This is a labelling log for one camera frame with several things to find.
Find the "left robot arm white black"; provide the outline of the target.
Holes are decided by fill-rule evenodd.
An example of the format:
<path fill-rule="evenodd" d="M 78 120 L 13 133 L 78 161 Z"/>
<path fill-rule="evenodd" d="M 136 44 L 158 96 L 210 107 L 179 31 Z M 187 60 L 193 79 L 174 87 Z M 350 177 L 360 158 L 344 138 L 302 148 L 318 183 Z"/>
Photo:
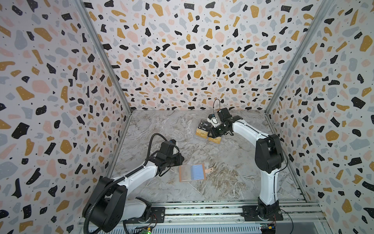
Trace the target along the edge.
<path fill-rule="evenodd" d="M 146 222 L 151 216 L 152 204 L 140 197 L 129 200 L 127 196 L 144 182 L 181 166 L 183 161 L 176 140 L 171 139 L 162 142 L 160 149 L 150 154 L 144 164 L 126 175 L 101 178 L 83 209 L 83 232 L 90 233 L 91 223 L 97 227 L 93 231 L 97 234 L 108 233 L 120 222 L 132 218 Z"/>

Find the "pink leather card holder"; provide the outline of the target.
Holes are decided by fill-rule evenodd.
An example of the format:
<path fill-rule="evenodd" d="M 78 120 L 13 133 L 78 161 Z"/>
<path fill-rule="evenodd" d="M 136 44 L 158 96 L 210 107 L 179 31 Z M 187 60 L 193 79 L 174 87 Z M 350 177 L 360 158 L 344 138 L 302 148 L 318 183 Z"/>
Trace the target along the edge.
<path fill-rule="evenodd" d="M 190 182 L 205 180 L 206 176 L 213 172 L 213 168 L 206 168 L 204 164 L 179 166 L 179 181 Z"/>

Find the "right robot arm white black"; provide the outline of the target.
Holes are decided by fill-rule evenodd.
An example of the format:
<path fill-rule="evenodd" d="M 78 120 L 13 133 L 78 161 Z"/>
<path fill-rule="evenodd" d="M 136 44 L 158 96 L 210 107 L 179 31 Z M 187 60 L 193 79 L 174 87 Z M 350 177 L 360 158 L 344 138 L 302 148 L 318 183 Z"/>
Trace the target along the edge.
<path fill-rule="evenodd" d="M 240 116 L 232 116 L 227 108 L 210 114 L 207 121 L 212 125 L 208 136 L 218 138 L 239 134 L 255 146 L 255 164 L 261 171 L 261 190 L 258 197 L 257 216 L 268 220 L 279 212 L 277 195 L 278 174 L 284 155 L 277 135 L 266 134 L 251 126 Z"/>

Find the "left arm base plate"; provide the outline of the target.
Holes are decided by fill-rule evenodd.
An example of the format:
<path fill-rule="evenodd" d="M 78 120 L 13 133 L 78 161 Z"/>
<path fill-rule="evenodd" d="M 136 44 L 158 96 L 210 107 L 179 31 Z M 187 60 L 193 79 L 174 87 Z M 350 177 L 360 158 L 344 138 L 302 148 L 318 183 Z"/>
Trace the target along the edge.
<path fill-rule="evenodd" d="M 165 207 L 151 207 L 146 208 L 145 212 L 140 217 L 133 217 L 126 219 L 127 224 L 159 224 L 164 223 Z"/>

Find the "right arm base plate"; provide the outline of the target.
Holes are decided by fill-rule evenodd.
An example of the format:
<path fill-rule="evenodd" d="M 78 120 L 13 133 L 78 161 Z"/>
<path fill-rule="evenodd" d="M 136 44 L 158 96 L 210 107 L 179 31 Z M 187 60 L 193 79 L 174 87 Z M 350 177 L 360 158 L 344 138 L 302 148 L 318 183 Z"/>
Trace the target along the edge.
<path fill-rule="evenodd" d="M 241 216 L 245 221 L 283 221 L 279 205 L 243 206 Z"/>

